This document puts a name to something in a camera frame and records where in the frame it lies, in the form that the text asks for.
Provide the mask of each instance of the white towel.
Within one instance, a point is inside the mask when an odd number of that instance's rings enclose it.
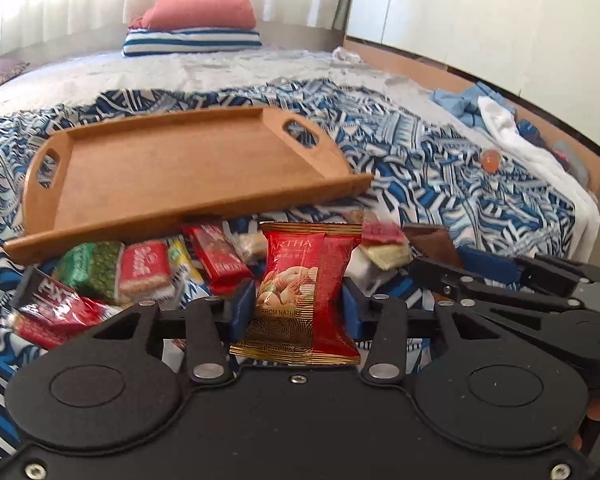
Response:
[[[592,197],[551,153],[520,136],[513,115],[506,108],[489,97],[478,97],[478,108],[489,133],[503,150],[573,202],[576,221],[567,257],[586,262],[600,228],[600,213]]]

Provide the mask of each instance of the bed frame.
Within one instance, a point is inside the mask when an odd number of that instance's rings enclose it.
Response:
[[[452,92],[461,92],[474,84],[468,79],[447,72],[444,68],[438,68],[416,59],[411,59],[406,55],[402,56],[401,54],[359,43],[348,38],[345,38],[343,47],[357,53],[372,67],[384,72],[407,76],[419,85],[424,86],[424,88],[443,88]],[[564,140],[568,143],[589,170],[590,190],[597,196],[600,196],[600,156],[578,142],[570,134],[561,130],[558,126],[551,124],[519,103],[515,103],[514,105],[516,107],[516,118],[518,120],[526,119],[534,124],[549,145],[557,140]]]

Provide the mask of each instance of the blue and white striped cushion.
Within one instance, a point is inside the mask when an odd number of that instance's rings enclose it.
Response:
[[[135,29],[126,35],[122,53],[125,56],[147,54],[185,54],[259,48],[257,30],[240,28],[181,28],[169,32]]]

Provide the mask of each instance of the wooden tray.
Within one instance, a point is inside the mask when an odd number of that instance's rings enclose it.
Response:
[[[285,127],[295,121],[317,146]],[[45,155],[50,187],[37,180]],[[216,108],[108,121],[54,134],[24,184],[25,236],[5,243],[19,264],[98,240],[136,242],[179,231],[193,216],[231,218],[316,204],[368,189],[328,134],[278,108]]]

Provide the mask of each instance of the red wrapper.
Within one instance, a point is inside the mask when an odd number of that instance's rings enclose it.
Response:
[[[75,335],[99,324],[102,314],[94,304],[85,304],[72,288],[35,267],[24,273],[11,306],[61,335]]]
[[[269,248],[255,319],[231,352],[290,364],[358,364],[336,302],[360,225],[272,222],[262,231]]]
[[[404,233],[398,224],[381,220],[365,219],[362,222],[362,244],[364,246],[401,244]]]
[[[101,301],[92,300],[91,298],[85,298],[81,296],[80,299],[84,301],[84,304],[87,307],[92,308],[96,312],[99,312],[100,320],[102,321],[105,321],[124,310],[121,306],[102,303]]]
[[[123,251],[118,282],[122,296],[136,298],[170,285],[169,254],[162,240],[131,245]]]
[[[189,237],[196,256],[206,270],[212,294],[231,294],[244,278],[253,277],[218,226],[187,225],[182,231]]]
[[[67,341],[68,337],[51,331],[42,322],[14,312],[11,316],[11,328],[21,338],[45,350],[51,350]]]

